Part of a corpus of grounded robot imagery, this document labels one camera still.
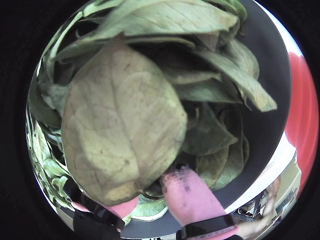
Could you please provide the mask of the pink padded gripper finger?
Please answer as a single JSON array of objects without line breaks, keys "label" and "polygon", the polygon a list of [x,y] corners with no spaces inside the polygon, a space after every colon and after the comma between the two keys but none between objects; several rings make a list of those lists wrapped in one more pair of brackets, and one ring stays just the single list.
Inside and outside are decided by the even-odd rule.
[{"label": "pink padded gripper finger", "polygon": [[73,179],[63,186],[75,208],[73,231],[83,240],[119,240],[123,219],[137,207],[139,198],[115,206],[105,206],[85,195]]},{"label": "pink padded gripper finger", "polygon": [[162,175],[167,207],[179,222],[177,240],[241,240],[233,215],[227,214],[206,183],[184,166]]}]

